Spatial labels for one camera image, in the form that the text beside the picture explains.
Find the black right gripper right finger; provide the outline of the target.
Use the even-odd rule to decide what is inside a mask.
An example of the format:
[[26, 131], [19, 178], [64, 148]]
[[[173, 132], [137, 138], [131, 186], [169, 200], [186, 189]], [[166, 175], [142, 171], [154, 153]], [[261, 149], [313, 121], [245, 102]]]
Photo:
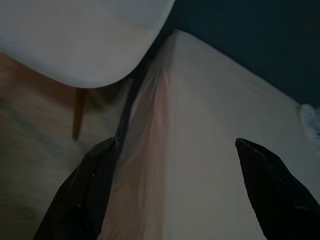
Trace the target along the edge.
[[320, 205], [267, 148], [244, 138], [235, 141], [250, 204], [268, 240], [318, 240]]

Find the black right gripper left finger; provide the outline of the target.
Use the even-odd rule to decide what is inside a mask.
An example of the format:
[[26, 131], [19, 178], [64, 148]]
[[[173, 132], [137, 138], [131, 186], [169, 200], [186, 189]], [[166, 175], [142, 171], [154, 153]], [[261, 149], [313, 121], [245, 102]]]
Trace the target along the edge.
[[101, 233], [121, 143], [110, 137], [88, 151], [56, 192], [35, 240], [96, 240]]

